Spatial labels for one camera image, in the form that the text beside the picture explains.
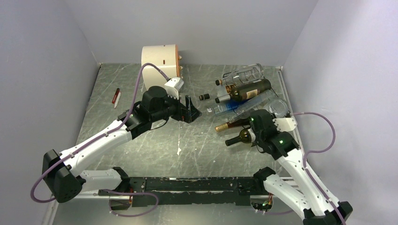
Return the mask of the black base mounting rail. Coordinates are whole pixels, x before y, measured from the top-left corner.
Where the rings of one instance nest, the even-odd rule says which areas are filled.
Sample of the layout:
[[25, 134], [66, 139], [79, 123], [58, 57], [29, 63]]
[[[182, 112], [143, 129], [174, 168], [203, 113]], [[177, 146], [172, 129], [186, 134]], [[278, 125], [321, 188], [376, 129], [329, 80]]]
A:
[[233, 204], [263, 206], [269, 193], [254, 177], [130, 177], [112, 192], [100, 190], [100, 196], [126, 197], [131, 207], [191, 204]]

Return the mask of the large clear round bottle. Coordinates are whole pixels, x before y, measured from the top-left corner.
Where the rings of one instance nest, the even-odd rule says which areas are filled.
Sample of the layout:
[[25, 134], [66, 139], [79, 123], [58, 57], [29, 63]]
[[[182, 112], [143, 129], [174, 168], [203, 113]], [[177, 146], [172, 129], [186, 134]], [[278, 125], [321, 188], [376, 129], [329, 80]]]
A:
[[280, 98], [270, 100], [266, 109], [270, 113], [273, 113], [277, 118], [284, 118], [289, 111], [287, 103]]

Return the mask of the clear bottle with cork stopper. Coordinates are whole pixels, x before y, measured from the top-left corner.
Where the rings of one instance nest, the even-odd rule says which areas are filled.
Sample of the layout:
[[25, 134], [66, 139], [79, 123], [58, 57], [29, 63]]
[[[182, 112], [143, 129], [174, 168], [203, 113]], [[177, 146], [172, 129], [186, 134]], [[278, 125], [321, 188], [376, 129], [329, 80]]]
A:
[[241, 86], [243, 84], [254, 82], [263, 78], [264, 68], [261, 64], [251, 64], [248, 66], [241, 66], [236, 68], [234, 71], [225, 73], [221, 79], [215, 80], [217, 86], [224, 85], [236, 85]]

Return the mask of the red wine bottle gold foil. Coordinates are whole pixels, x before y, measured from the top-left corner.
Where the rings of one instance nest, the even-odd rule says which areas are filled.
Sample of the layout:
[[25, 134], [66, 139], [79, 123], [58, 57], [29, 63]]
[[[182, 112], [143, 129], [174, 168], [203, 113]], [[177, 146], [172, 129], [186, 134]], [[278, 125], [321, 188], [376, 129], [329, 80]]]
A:
[[218, 126], [215, 127], [215, 131], [216, 132], [221, 132], [224, 130], [227, 130], [229, 128], [235, 128], [235, 127], [241, 127], [241, 126], [248, 126], [250, 125], [250, 119], [246, 118], [246, 119], [238, 119], [234, 122], [226, 122], [223, 124], [220, 124]]

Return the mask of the dark wine bottle black cap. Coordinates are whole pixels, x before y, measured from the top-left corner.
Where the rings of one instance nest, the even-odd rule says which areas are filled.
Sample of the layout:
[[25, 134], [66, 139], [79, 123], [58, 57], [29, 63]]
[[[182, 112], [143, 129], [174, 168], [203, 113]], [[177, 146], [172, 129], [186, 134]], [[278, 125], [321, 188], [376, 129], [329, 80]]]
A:
[[237, 143], [253, 143], [255, 134], [250, 128], [244, 128], [239, 132], [239, 135], [225, 141], [226, 146], [231, 146]]

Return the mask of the dark green silver-capped wine bottle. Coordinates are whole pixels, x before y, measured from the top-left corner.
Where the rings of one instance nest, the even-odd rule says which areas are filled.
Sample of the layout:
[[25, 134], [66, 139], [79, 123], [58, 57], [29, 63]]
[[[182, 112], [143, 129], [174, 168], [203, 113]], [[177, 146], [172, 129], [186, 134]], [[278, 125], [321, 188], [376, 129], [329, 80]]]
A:
[[235, 102], [242, 102], [258, 96], [266, 90], [271, 90], [272, 85], [268, 79], [257, 80], [247, 84], [233, 87], [223, 96], [215, 98], [216, 103], [233, 100]]

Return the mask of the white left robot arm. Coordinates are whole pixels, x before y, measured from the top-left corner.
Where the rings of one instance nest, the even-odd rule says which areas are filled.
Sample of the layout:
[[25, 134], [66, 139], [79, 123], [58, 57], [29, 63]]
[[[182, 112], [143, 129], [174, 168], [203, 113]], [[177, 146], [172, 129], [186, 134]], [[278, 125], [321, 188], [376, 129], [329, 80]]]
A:
[[60, 153], [50, 150], [43, 159], [43, 180], [51, 190], [54, 200], [65, 203], [81, 192], [112, 190], [123, 195], [131, 190], [130, 178], [120, 167], [102, 171], [88, 171], [87, 167], [96, 159], [124, 143], [151, 130], [154, 122], [170, 118], [192, 123], [201, 116], [185, 96], [185, 103], [170, 96], [160, 86], [150, 87], [142, 99], [133, 102], [130, 109], [122, 113], [104, 130], [86, 141]]

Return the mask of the clear bottle with black cap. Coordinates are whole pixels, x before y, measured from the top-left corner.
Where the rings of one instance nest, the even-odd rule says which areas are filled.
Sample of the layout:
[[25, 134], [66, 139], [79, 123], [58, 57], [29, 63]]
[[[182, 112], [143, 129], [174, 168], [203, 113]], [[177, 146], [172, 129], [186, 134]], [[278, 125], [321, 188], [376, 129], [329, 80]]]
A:
[[[199, 100], [200, 100], [200, 101], [209, 100], [211, 97], [213, 97], [213, 96], [211, 96], [210, 94], [206, 93], [206, 94], [200, 95], [200, 96], [199, 96]], [[215, 102], [217, 102], [217, 103], [223, 101], [223, 99], [222, 99], [221, 97], [215, 97], [214, 100], [215, 100]]]

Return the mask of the clear tall glass bottle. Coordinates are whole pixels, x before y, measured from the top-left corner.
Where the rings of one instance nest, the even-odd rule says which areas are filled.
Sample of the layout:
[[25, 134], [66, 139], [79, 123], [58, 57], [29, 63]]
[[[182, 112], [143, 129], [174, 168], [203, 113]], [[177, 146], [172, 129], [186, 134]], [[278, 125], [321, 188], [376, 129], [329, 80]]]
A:
[[258, 96], [251, 98], [251, 100], [236, 109], [233, 115], [229, 116], [227, 122], [234, 122], [238, 119], [247, 117], [249, 112], [261, 109], [271, 99], [276, 98], [277, 95], [272, 90], [267, 90]]

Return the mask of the white cylindrical drum appliance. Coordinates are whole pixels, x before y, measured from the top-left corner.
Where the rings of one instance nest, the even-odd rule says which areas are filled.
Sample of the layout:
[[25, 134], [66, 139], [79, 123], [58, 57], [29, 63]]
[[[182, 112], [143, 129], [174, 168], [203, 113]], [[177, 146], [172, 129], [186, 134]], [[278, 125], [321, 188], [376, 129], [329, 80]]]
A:
[[[177, 45], [153, 45], [144, 46], [141, 53], [141, 64], [154, 64], [168, 78], [182, 78], [182, 66], [180, 66], [181, 56], [178, 52]], [[142, 78], [145, 89], [148, 90], [152, 86], [164, 87], [167, 82], [157, 69], [152, 66], [146, 66], [142, 72]]]

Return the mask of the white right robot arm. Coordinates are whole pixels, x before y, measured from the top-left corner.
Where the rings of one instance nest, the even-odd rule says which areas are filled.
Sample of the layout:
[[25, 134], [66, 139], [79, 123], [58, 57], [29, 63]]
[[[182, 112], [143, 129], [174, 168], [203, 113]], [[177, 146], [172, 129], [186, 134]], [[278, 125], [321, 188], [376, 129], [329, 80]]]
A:
[[266, 167], [255, 173], [254, 190], [279, 198], [305, 225], [345, 225], [353, 208], [332, 194], [309, 165], [308, 154], [290, 134], [297, 127], [295, 118], [276, 118], [261, 109], [251, 112], [248, 119], [252, 144], [259, 147], [261, 153], [272, 156], [298, 186], [295, 189]]

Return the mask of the blue clear vodka bottle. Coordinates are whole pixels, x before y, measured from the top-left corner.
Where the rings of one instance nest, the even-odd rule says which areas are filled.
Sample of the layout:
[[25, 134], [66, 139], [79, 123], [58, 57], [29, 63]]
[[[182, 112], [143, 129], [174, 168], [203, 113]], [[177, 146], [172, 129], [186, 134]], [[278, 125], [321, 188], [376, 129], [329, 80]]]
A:
[[234, 100], [229, 100], [229, 101], [223, 101], [220, 103], [216, 103], [213, 106], [207, 108], [207, 114], [213, 114], [213, 115], [221, 115], [229, 112], [235, 112], [236, 109], [238, 109], [239, 106], [249, 102], [249, 100], [244, 100], [242, 102], [236, 102]]

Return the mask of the red white box cutter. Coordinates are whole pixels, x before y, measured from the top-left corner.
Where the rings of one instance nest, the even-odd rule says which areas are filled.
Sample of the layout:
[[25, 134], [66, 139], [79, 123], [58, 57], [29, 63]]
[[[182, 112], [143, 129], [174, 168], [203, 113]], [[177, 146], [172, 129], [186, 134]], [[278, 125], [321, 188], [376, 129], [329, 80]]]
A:
[[117, 88], [115, 91], [115, 94], [113, 96], [113, 99], [112, 99], [112, 104], [113, 104], [114, 108], [116, 108], [118, 106], [120, 97], [121, 97], [121, 89]]

